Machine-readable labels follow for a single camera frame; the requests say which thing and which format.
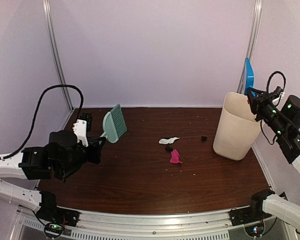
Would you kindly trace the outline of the blue plastic dustpan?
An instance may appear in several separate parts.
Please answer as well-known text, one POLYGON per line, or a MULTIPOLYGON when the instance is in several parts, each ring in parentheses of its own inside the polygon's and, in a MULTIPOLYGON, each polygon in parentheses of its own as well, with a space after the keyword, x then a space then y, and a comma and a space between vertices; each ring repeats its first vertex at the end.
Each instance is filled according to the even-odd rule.
POLYGON ((244 94, 248 95, 248 89, 254 87, 254 71, 251 65, 249 58, 245 59, 244 62, 244 71, 243 71, 243 86, 244 86, 244 94))

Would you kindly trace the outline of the green hand brush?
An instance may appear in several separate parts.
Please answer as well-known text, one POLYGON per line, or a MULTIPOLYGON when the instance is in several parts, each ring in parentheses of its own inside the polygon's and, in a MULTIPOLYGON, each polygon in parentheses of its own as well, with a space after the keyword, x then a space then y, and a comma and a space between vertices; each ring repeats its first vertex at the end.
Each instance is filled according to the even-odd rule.
POLYGON ((120 104, 108 111, 102 122, 103 134, 108 142, 114 144, 127 132, 127 126, 120 104))

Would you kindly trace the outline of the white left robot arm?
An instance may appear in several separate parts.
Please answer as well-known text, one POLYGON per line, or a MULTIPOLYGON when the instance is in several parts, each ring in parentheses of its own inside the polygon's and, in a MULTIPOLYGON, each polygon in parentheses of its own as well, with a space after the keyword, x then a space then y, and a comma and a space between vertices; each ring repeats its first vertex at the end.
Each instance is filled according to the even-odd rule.
POLYGON ((58 207, 53 193, 29 190, 3 179, 49 180, 55 177, 65 182, 85 163, 99 164, 106 141, 103 134, 88 137, 84 144, 74 132, 60 130, 49 134, 46 146, 27 147, 6 156, 0 154, 0 198, 32 210, 42 220, 76 226, 79 212, 58 207))

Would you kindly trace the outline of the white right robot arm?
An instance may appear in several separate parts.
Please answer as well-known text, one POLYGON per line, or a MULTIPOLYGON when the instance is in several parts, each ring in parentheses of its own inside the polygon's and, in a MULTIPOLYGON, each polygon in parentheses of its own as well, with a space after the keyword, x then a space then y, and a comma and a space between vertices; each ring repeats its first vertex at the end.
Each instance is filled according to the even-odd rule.
MULTIPOLYGON (((263 121, 274 132, 286 165, 293 169, 297 178, 296 184, 300 183, 300 98, 289 95, 283 107, 278 109, 274 101, 282 92, 280 87, 271 93, 248 88, 247 98, 255 120, 263 121)), ((300 234, 300 201, 284 198, 273 190, 262 190, 251 197, 246 216, 256 221, 263 215, 278 218, 300 234)))

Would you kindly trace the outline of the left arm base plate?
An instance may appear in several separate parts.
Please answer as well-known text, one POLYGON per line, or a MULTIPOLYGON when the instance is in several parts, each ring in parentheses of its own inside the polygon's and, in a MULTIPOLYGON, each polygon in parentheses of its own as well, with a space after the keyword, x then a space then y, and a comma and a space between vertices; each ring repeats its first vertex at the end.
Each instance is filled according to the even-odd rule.
POLYGON ((76 210, 55 207, 46 208, 41 207, 37 212, 36 216, 47 222, 56 223, 62 226, 76 227, 80 217, 80 213, 76 210))

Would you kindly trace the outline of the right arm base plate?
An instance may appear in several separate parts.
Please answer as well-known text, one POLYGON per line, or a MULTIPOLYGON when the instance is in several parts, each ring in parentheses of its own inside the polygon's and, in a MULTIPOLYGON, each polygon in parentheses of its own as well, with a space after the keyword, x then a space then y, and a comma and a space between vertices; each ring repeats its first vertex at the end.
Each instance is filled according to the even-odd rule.
POLYGON ((233 207, 229 212, 229 219, 232 226, 245 225, 253 222, 260 222, 264 218, 262 211, 255 210, 251 206, 242 208, 233 207))

